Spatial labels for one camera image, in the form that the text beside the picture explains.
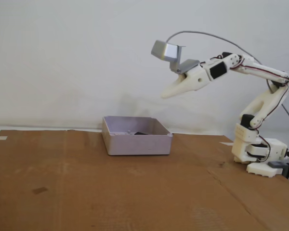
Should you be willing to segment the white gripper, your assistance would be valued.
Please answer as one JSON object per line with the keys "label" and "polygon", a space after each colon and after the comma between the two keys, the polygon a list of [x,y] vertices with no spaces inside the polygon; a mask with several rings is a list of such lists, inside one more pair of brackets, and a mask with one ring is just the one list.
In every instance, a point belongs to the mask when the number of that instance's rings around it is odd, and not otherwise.
{"label": "white gripper", "polygon": [[178,75],[178,78],[161,93],[161,97],[166,99],[188,91],[199,90],[209,83],[210,78],[206,70],[197,65],[186,72],[186,75]]}

